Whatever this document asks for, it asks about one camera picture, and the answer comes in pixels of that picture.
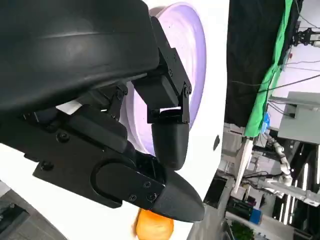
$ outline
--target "white table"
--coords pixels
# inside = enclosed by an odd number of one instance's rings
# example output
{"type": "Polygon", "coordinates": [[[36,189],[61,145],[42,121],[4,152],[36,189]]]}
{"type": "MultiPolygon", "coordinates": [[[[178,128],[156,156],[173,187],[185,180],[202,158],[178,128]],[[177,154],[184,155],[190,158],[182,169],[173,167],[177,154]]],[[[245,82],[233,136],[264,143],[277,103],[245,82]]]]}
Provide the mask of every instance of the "white table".
{"type": "MultiPolygon", "coordinates": [[[[145,0],[149,8],[174,0],[145,0]]],[[[200,15],[206,36],[207,70],[202,102],[190,132],[187,158],[178,172],[204,198],[221,159],[227,90],[229,1],[187,0],[200,15]]],[[[32,176],[36,163],[0,145],[0,179],[47,218],[69,240],[134,239],[138,208],[127,202],[111,209],[32,176]]],[[[191,223],[174,222],[171,239],[187,239],[191,223]]]]}

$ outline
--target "orange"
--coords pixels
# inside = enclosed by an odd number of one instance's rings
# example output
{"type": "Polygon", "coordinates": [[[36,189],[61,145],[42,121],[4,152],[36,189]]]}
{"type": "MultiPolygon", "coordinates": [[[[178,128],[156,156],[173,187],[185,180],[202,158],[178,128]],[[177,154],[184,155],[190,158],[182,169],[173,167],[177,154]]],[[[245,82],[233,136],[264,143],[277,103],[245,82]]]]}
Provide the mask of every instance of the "orange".
{"type": "Polygon", "coordinates": [[[169,240],[173,231],[173,219],[141,209],[136,223],[139,240],[169,240]]]}

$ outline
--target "green cloth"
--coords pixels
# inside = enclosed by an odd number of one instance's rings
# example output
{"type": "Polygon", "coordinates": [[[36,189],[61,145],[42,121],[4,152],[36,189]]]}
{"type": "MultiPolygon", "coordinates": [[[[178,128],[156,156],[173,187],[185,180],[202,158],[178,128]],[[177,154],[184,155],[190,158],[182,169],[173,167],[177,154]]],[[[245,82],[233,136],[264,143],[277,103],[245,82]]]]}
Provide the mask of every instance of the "green cloth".
{"type": "Polygon", "coordinates": [[[279,27],[279,31],[277,34],[275,47],[273,51],[273,64],[267,71],[266,75],[263,78],[261,83],[259,92],[256,96],[254,106],[249,118],[249,121],[245,127],[244,135],[246,137],[256,137],[260,133],[260,129],[264,120],[264,115],[266,111],[267,105],[267,94],[271,94],[271,91],[266,91],[269,87],[270,81],[270,88],[277,85],[277,81],[279,79],[281,73],[281,66],[279,66],[279,59],[281,56],[282,48],[284,46],[285,41],[285,33],[287,24],[289,21],[289,15],[291,10],[293,0],[285,0],[285,10],[283,13],[282,21],[279,27]]]}

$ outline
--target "green plant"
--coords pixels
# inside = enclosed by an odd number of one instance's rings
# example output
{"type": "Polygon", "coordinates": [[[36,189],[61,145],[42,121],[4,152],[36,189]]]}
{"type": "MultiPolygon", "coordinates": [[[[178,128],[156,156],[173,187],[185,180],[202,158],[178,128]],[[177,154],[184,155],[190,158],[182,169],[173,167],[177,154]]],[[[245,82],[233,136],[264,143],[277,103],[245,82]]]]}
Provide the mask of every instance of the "green plant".
{"type": "Polygon", "coordinates": [[[254,238],[254,231],[240,222],[233,221],[231,230],[236,240],[251,240],[254,238]]]}

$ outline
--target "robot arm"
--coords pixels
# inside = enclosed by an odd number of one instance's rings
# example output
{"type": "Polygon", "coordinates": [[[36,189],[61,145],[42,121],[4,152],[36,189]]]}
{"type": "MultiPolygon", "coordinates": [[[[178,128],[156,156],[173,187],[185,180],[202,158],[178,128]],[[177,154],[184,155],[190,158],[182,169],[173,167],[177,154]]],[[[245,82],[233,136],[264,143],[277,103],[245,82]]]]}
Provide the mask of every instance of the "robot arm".
{"type": "Polygon", "coordinates": [[[2,8],[11,28],[0,39],[0,142],[37,162],[35,177],[110,208],[126,201],[201,221],[202,199],[174,171],[187,154],[192,88],[159,21],[140,0],[36,2],[2,8]],[[16,26],[18,13],[29,21],[16,26]],[[118,121],[128,81],[148,106],[155,157],[135,150],[118,121]],[[83,106],[71,115],[56,108],[70,100],[83,106]]]}
{"type": "Polygon", "coordinates": [[[293,36],[293,45],[303,44],[305,46],[312,45],[314,47],[320,48],[320,32],[312,31],[309,27],[304,31],[298,31],[293,36]]]}

